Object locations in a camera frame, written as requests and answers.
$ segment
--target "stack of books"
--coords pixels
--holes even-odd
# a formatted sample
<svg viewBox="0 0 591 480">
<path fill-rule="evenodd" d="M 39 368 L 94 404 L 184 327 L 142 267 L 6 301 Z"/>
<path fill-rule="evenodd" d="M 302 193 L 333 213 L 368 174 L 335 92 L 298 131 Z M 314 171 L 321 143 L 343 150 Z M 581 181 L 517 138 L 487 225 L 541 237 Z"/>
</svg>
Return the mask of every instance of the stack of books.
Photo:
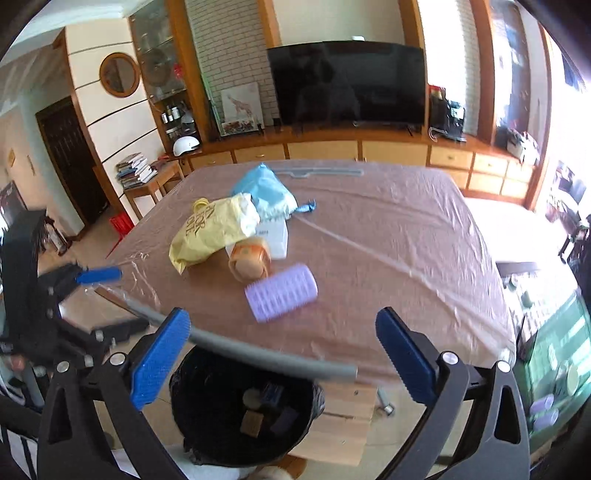
<svg viewBox="0 0 591 480">
<path fill-rule="evenodd" d="M 117 180 L 124 190 L 149 182 L 157 173 L 143 153 L 133 153 L 117 164 Z"/>
</svg>

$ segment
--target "trash can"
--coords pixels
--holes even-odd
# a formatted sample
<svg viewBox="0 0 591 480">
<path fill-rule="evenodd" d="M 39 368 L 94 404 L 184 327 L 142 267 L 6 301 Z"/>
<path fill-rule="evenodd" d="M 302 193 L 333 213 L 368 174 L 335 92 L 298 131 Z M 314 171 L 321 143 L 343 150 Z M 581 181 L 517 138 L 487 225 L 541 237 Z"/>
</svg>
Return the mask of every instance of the trash can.
<svg viewBox="0 0 591 480">
<path fill-rule="evenodd" d="M 199 464 L 237 468 L 273 462 L 302 440 L 324 409 L 322 388 L 313 381 L 198 346 L 183 359 L 169 388 L 174 421 Z"/>
</svg>

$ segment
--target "green surface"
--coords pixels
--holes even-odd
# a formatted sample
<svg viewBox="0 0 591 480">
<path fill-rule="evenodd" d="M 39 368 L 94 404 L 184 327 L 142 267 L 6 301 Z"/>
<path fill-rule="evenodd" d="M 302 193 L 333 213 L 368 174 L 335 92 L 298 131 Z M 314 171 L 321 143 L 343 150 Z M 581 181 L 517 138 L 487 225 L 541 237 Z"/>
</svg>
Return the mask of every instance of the green surface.
<svg viewBox="0 0 591 480">
<path fill-rule="evenodd" d="M 591 318 L 577 293 L 540 328 L 527 357 L 528 362 L 518 361 L 514 368 L 526 414 L 535 400 L 554 393 L 556 364 L 576 365 L 579 371 L 579 388 L 575 394 L 554 400 L 553 408 L 560 415 L 553 427 L 532 432 L 533 418 L 528 417 L 533 452 L 555 436 L 591 394 Z"/>
</svg>

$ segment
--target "round wooden frame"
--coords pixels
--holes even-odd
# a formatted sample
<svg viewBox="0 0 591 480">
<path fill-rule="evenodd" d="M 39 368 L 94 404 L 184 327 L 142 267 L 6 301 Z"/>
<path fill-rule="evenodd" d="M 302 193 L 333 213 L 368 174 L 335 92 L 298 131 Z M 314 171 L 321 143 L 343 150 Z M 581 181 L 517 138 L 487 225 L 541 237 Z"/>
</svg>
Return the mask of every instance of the round wooden frame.
<svg viewBox="0 0 591 480">
<path fill-rule="evenodd" d="M 112 88 L 110 88 L 107 85 L 106 82 L 103 81 L 103 78 L 104 78 L 104 75 L 105 75 L 104 70 L 106 68 L 107 62 L 109 60 L 114 60 L 114 59 L 126 60 L 129 63 L 131 63 L 131 66 L 134 68 L 134 84 L 131 86 L 131 88 L 129 88 L 128 90 L 126 90 L 124 92 L 117 92 L 116 90 L 113 90 Z M 140 77 L 139 65 L 136 63 L 136 61 L 132 57 L 130 57 L 126 53 L 122 53 L 122 52 L 111 53 L 110 55 L 107 55 L 105 57 L 105 59 L 100 64 L 100 68 L 99 68 L 99 80 L 100 80 L 100 84 L 103 86 L 103 88 L 108 93 L 110 93 L 111 95 L 113 95 L 115 97 L 125 98 L 125 97 L 129 97 L 130 95 L 132 95 L 138 89 L 138 86 L 139 86 L 139 77 Z"/>
</svg>

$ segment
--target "crumpled blue bag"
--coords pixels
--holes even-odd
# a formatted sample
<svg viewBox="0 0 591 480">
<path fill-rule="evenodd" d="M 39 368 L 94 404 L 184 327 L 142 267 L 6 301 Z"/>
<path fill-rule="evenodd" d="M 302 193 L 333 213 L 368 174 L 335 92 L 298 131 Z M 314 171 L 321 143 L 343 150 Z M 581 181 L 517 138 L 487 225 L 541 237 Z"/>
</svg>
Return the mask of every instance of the crumpled blue bag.
<svg viewBox="0 0 591 480">
<path fill-rule="evenodd" d="M 234 185 L 231 196 L 250 193 L 261 222 L 288 219 L 297 209 L 296 198 L 264 163 L 250 170 Z"/>
</svg>

